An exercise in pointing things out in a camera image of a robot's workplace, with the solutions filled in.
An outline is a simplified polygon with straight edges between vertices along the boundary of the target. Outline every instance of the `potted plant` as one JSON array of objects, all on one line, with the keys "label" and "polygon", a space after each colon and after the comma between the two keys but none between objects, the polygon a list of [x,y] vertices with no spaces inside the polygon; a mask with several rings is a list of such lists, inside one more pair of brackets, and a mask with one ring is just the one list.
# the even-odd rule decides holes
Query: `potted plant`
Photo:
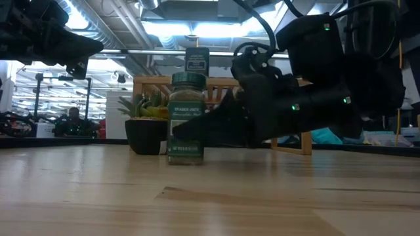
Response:
[{"label": "potted plant", "polygon": [[125,108],[118,110],[130,116],[125,122],[125,133],[131,149],[139,155],[165,154],[168,100],[162,98],[160,91],[151,97],[137,94],[132,102],[123,97],[119,99]]}]

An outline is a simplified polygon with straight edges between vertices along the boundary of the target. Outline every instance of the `wooden table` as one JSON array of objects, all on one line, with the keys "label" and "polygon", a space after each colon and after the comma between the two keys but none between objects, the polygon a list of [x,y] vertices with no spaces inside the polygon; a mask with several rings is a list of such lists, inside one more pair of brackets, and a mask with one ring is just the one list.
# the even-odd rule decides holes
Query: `wooden table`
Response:
[{"label": "wooden table", "polygon": [[0,235],[419,235],[420,159],[127,146],[0,150]]}]

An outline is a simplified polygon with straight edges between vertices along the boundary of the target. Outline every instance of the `jar label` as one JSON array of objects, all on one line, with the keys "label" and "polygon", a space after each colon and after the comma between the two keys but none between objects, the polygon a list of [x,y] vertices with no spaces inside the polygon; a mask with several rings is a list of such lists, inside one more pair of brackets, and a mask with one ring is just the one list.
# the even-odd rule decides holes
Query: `jar label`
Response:
[{"label": "jar label", "polygon": [[188,120],[204,114],[204,102],[177,102],[170,101],[169,110],[169,132],[168,132],[168,155],[201,157],[204,147],[199,141],[184,142],[173,137],[172,128]]}]

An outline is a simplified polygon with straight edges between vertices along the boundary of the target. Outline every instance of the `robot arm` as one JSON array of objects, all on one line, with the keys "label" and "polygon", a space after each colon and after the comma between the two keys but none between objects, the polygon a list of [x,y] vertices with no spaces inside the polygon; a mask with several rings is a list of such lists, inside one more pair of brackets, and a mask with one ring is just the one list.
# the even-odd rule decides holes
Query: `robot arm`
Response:
[{"label": "robot arm", "polygon": [[[389,59],[400,40],[400,14],[393,3],[371,1],[333,16],[298,17],[276,34],[278,48],[287,50],[293,72],[283,75],[268,63],[277,51],[272,30],[249,6],[234,1],[262,23],[270,46],[240,45],[234,54],[243,47],[245,51],[233,59],[231,70],[243,90],[236,97],[229,90],[217,109],[174,127],[176,138],[252,147],[270,138],[317,128],[335,126],[344,132],[355,118],[385,115],[402,105],[402,74]],[[390,47],[379,58],[345,54],[335,19],[374,6],[385,6],[394,15]],[[297,77],[310,84],[300,87]]]},{"label": "robot arm", "polygon": [[0,0],[0,60],[60,64],[74,78],[84,79],[89,57],[104,45],[67,31],[68,20],[53,0]]}]

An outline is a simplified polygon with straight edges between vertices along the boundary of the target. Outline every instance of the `fluorescent light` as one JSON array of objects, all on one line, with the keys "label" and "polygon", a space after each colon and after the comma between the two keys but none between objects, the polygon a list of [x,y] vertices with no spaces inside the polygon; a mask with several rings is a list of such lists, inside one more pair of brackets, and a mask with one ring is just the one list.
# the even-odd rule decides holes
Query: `fluorescent light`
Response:
[{"label": "fluorescent light", "polygon": [[93,96],[97,96],[97,97],[99,97],[99,98],[105,98],[105,96],[99,95],[99,94],[97,94],[97,93],[95,93],[95,92],[92,92],[92,91],[91,91],[91,95],[93,95]]},{"label": "fluorescent light", "polygon": [[68,85],[70,87],[77,87],[77,85],[70,83],[70,82],[65,82],[64,85]]},{"label": "fluorescent light", "polygon": [[[275,10],[264,12],[261,17],[268,22],[274,30],[287,12],[287,6],[283,1],[276,3]],[[264,28],[254,17],[246,20],[242,24],[229,23],[199,23],[191,32],[187,23],[156,23],[143,22],[144,29],[148,34],[158,37],[179,36],[179,35],[197,35],[198,37],[242,37],[249,32],[262,31]]]},{"label": "fluorescent light", "polygon": [[193,33],[198,37],[241,37],[247,35],[240,24],[200,23]]},{"label": "fluorescent light", "polygon": [[347,10],[348,8],[348,3],[346,3],[343,7],[341,7],[341,9],[338,12],[342,12],[344,10]]},{"label": "fluorescent light", "polygon": [[176,35],[190,35],[191,30],[188,24],[185,23],[155,23],[155,22],[143,22],[146,33],[155,35],[158,37],[162,36],[176,36]]},{"label": "fluorescent light", "polygon": [[80,92],[81,94],[87,94],[87,90],[86,89],[76,89],[76,92]]},{"label": "fluorescent light", "polygon": [[[288,7],[284,4],[283,1],[280,1],[279,3],[276,3],[274,6],[275,10],[264,12],[260,14],[261,18],[267,21],[268,25],[272,28],[272,30],[275,30],[282,21],[284,14],[287,12]],[[256,32],[256,31],[262,31],[264,30],[263,26],[260,24],[260,22],[255,18],[252,17],[242,23],[242,27],[247,32]]]},{"label": "fluorescent light", "polygon": [[318,8],[316,8],[316,7],[313,7],[309,12],[308,12],[308,16],[313,16],[313,15],[317,15],[317,14],[322,14],[321,13],[321,11],[318,9]]},{"label": "fluorescent light", "polygon": [[67,27],[73,30],[84,30],[89,26],[89,22],[80,14],[80,12],[73,6],[70,0],[64,0],[67,6],[70,8],[68,13]]},{"label": "fluorescent light", "polygon": [[27,106],[32,106],[33,103],[32,102],[27,102],[27,101],[21,101],[20,102],[22,105],[27,105]]}]

